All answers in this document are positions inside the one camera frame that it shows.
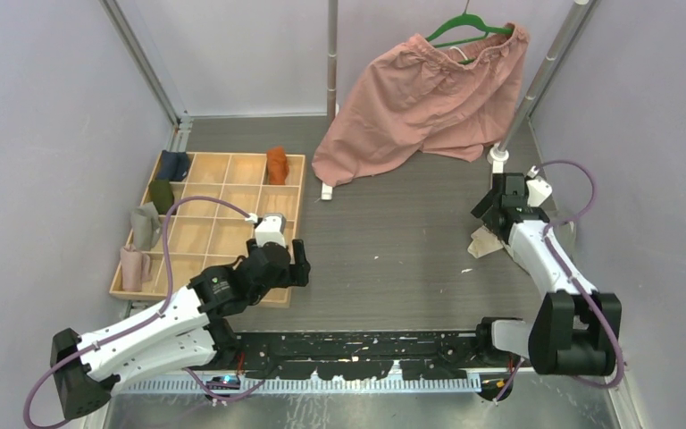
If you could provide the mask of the left aluminium frame post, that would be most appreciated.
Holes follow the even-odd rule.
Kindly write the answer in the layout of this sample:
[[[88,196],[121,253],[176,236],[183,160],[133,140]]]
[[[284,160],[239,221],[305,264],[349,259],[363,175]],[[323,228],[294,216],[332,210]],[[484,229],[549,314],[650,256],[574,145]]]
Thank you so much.
[[[161,76],[156,71],[154,64],[151,62],[151,58],[146,53],[146,49],[141,43],[138,34],[130,24],[130,20],[126,16],[121,3],[119,1],[101,0],[100,4],[120,36],[123,45],[125,45],[128,50],[128,53],[142,75],[144,82],[151,90],[155,100],[162,108],[165,116],[173,127],[172,136],[166,148],[173,152],[185,152],[189,134],[192,130],[192,118],[185,109],[179,111],[173,103],[170,94],[163,84]]]

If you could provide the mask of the beige underwear on table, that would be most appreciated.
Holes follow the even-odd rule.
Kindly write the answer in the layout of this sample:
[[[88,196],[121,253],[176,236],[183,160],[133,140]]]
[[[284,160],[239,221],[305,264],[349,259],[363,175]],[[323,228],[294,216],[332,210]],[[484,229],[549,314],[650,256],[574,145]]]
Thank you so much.
[[[481,227],[471,234],[467,252],[479,259],[504,248],[502,241],[486,227]]]

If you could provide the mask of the orange white underwear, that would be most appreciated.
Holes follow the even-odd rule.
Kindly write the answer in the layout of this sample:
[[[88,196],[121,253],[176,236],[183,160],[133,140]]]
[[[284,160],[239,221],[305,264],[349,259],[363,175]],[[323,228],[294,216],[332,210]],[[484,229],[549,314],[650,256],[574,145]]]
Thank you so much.
[[[289,176],[289,162],[283,147],[273,147],[266,152],[267,182],[282,186]]]

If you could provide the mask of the centre metal rack pole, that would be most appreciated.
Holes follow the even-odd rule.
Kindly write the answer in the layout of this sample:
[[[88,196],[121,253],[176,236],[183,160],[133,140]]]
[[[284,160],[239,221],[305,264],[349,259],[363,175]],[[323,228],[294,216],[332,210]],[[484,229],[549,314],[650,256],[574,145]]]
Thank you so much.
[[[338,24],[339,1],[328,1],[327,13],[327,105],[326,116],[331,125],[338,112],[337,101],[337,66],[338,66]]]

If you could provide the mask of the navy rolled underwear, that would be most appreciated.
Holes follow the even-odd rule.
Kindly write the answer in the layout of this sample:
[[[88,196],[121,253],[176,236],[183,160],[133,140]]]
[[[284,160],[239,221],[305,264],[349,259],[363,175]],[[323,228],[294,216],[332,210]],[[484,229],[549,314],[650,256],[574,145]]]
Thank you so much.
[[[183,182],[188,177],[191,159],[185,152],[163,150],[155,179],[159,181]]]

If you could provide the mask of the pink rolled underwear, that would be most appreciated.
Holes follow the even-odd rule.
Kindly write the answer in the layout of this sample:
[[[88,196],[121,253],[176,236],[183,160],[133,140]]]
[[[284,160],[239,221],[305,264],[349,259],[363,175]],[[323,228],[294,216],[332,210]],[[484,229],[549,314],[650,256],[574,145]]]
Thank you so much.
[[[133,244],[120,249],[121,287],[128,292],[141,292],[150,280],[151,259]]]

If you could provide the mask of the pink shorts on hanger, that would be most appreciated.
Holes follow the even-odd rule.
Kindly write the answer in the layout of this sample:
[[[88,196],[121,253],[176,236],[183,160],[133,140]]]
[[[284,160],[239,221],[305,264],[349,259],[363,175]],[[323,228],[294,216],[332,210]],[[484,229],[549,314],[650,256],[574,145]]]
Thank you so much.
[[[526,29],[436,48],[415,34],[372,60],[314,152],[325,185],[389,172],[416,152],[479,158],[515,116],[530,43]]]

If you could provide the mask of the metal rack pole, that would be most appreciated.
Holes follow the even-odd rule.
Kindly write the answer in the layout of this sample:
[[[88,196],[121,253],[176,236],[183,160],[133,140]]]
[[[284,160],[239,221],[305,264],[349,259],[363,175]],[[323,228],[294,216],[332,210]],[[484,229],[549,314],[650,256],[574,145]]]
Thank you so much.
[[[591,9],[597,3],[598,1],[596,0],[574,0],[571,2],[568,14],[548,48],[521,103],[518,105],[505,137],[497,142],[487,154],[492,174],[504,171],[505,164],[510,157],[508,147],[513,136],[520,126],[529,120],[533,108],[538,103],[538,99],[551,81],[555,68],[564,58],[567,49],[572,45],[575,36],[588,18]]]
[[[339,1],[328,1],[327,13],[327,105],[326,116],[331,125],[338,112],[337,101],[337,66],[338,66],[338,24]]]

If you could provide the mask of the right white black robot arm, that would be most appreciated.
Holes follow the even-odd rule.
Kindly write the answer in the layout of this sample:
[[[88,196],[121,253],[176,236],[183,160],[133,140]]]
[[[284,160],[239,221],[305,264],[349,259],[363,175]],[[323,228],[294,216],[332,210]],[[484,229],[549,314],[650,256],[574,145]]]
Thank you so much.
[[[548,215],[528,203],[530,180],[518,172],[493,174],[472,214],[530,275],[542,297],[540,308],[532,323],[482,318],[474,353],[487,366],[512,353],[538,374],[618,374],[623,370],[618,344],[622,304],[614,293],[598,291],[565,254]]]

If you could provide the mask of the wooden compartment tray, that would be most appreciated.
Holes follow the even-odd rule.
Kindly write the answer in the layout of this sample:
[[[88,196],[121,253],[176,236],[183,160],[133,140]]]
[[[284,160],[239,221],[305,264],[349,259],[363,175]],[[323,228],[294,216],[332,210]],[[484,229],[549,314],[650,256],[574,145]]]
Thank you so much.
[[[191,166],[183,182],[171,182],[176,198],[167,214],[159,215],[161,237],[149,251],[150,280],[141,292],[124,291],[117,267],[109,292],[117,299],[164,299],[168,278],[163,252],[171,255],[175,287],[211,265],[226,265],[247,252],[254,228],[242,211],[264,216],[283,214],[287,243],[300,225],[306,160],[288,154],[289,176],[282,186],[267,182],[266,155],[262,153],[190,152]]]

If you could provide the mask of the grey underwear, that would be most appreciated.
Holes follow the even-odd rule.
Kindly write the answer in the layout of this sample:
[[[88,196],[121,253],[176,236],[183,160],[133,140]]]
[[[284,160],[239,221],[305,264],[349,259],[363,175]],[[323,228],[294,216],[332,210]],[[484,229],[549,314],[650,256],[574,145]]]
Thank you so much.
[[[567,210],[555,209],[548,212],[550,223],[553,225],[559,245],[573,264],[576,263],[574,251],[576,248],[577,229],[575,222],[565,223],[565,220],[573,217],[573,213]]]
[[[151,250],[161,237],[162,223],[153,202],[147,202],[130,211],[132,245],[141,251]]]

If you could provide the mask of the grey rolled underwear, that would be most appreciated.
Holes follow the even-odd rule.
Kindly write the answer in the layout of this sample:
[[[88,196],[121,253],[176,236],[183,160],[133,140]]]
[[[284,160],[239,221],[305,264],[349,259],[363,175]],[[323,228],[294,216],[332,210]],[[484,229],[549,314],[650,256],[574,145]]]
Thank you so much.
[[[153,202],[147,202],[130,211],[132,245],[141,251],[151,250],[161,237],[162,223]]]

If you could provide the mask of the right metal rack pole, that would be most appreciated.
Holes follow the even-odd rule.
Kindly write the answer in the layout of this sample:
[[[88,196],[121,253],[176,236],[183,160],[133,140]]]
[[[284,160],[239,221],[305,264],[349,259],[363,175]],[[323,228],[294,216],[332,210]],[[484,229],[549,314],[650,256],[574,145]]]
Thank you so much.
[[[555,68],[564,58],[567,49],[572,45],[575,36],[588,18],[591,9],[597,3],[598,1],[596,0],[574,0],[571,2],[568,14],[548,48],[521,103],[518,105],[505,137],[497,142],[487,154],[492,174],[504,171],[505,164],[510,157],[508,147],[513,136],[520,126],[529,120],[533,108],[538,103],[538,99],[551,81]]]

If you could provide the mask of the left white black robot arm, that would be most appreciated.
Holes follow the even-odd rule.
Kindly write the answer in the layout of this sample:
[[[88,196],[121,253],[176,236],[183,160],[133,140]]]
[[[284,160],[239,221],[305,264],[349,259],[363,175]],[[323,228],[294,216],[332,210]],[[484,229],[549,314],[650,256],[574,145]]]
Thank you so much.
[[[290,247],[249,240],[247,248],[237,263],[206,267],[167,302],[95,332],[55,334],[50,364],[64,418],[91,414],[125,387],[159,374],[233,366],[239,343],[228,317],[273,289],[305,287],[311,272],[302,240]]]

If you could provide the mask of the dark green rolled underwear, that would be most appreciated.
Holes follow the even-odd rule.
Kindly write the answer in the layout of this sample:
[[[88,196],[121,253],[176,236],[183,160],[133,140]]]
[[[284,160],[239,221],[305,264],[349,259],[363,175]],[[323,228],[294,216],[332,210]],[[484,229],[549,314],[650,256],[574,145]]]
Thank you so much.
[[[148,184],[148,196],[159,215],[166,215],[175,204],[175,196],[169,180],[154,179]]]

